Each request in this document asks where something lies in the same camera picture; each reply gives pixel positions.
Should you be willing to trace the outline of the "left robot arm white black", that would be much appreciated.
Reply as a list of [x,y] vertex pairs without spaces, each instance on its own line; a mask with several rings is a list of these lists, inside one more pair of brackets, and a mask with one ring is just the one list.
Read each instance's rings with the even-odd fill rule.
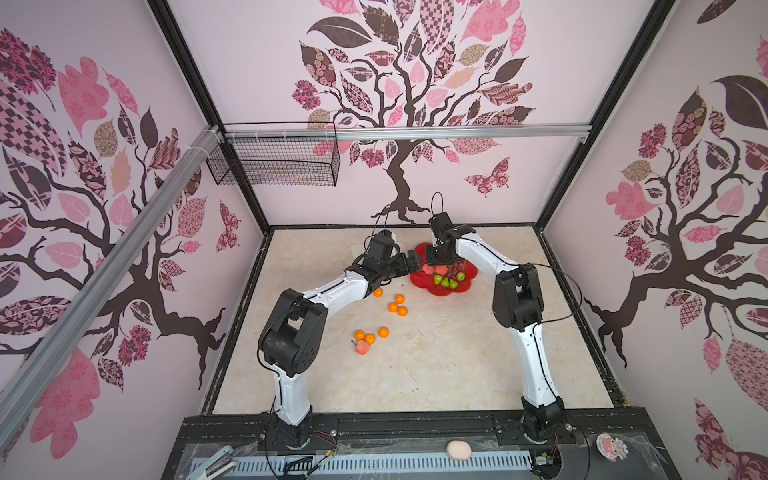
[[288,448],[300,449],[310,440],[308,370],[320,352],[327,320],[385,283],[419,272],[422,263],[415,251],[401,251],[395,235],[384,229],[370,236],[368,246],[336,279],[280,294],[259,336],[257,360],[273,375],[276,437]]

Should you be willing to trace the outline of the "red flower-shaped fruit bowl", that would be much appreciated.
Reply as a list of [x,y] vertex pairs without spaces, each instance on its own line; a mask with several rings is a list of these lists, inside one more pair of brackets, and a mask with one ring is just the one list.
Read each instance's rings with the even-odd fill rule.
[[435,275],[439,275],[439,274],[437,274],[435,272],[435,267],[436,266],[432,266],[434,268],[434,274],[433,275],[426,275],[422,271],[423,266],[424,265],[428,265],[426,263],[426,261],[425,261],[425,247],[427,245],[428,245],[427,243],[420,243],[420,244],[418,244],[414,248],[414,250],[422,257],[423,264],[421,265],[421,271],[420,272],[409,276],[411,283],[415,287],[420,288],[420,289],[425,289],[430,294],[438,296],[438,297],[445,297],[445,296],[451,295],[453,293],[464,293],[464,292],[467,292],[471,288],[471,286],[472,286],[472,281],[477,277],[477,275],[479,273],[479,270],[477,269],[477,267],[474,264],[464,260],[464,261],[467,262],[467,265],[466,265],[466,278],[465,278],[464,281],[461,281],[461,282],[459,282],[459,281],[457,281],[455,279],[451,279],[451,278],[447,277],[446,275],[441,275],[443,278],[448,278],[449,280],[455,280],[455,281],[458,282],[458,287],[455,290],[452,290],[450,288],[443,288],[439,284],[435,285],[433,277]]

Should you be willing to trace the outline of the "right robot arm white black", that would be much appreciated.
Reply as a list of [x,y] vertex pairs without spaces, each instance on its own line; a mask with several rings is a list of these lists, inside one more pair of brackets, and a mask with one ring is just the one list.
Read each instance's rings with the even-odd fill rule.
[[466,260],[494,281],[492,311],[498,324],[511,332],[522,371],[521,429],[529,441],[545,443],[565,422],[566,411],[544,348],[544,299],[536,266],[508,258],[474,228],[454,224],[445,212],[433,215],[429,226],[429,265]]

